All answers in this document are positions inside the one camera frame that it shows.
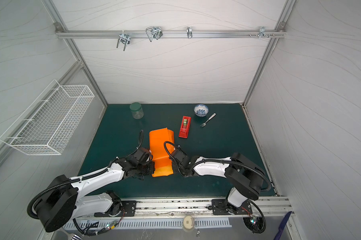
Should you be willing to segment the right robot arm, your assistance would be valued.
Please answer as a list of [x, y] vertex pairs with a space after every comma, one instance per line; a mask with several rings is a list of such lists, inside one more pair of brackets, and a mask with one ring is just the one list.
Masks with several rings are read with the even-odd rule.
[[240, 153], [223, 159], [190, 158], [176, 148], [168, 155], [173, 167], [185, 178], [215, 176], [228, 180], [232, 188], [218, 208], [232, 215], [242, 210], [243, 203], [258, 200], [261, 192], [267, 192], [272, 187], [264, 171]]

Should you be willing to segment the orange wrapping paper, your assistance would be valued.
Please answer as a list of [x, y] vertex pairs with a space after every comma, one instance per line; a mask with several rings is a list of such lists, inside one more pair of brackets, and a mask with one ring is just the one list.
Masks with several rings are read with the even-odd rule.
[[174, 143], [174, 132], [168, 128], [150, 131], [150, 151], [153, 155], [153, 162], [155, 163], [153, 178], [169, 176], [174, 173], [172, 161], [166, 152], [164, 142]]

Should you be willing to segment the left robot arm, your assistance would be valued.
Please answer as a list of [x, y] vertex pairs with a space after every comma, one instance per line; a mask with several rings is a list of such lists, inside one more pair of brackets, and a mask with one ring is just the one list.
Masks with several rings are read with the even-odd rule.
[[142, 178], [154, 172], [153, 155], [145, 148], [116, 158], [94, 172], [67, 178], [60, 175], [29, 202], [27, 214], [40, 220], [46, 232], [63, 227], [68, 221], [91, 214], [118, 216], [124, 210], [121, 199], [113, 192], [92, 196], [91, 193], [127, 178]]

